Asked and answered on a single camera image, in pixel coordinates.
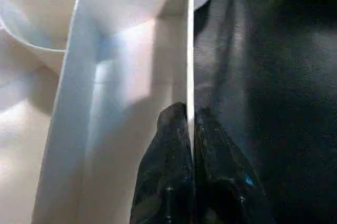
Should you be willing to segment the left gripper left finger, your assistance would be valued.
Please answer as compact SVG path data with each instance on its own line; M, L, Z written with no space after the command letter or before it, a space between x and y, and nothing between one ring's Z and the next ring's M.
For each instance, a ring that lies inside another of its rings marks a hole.
M137 173L131 223L191 223L194 171L186 105L164 109Z

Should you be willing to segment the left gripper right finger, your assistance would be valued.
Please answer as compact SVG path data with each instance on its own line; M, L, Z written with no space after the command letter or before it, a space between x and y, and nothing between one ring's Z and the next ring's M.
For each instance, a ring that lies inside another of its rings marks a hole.
M253 167L209 108L194 126L197 223L273 223Z

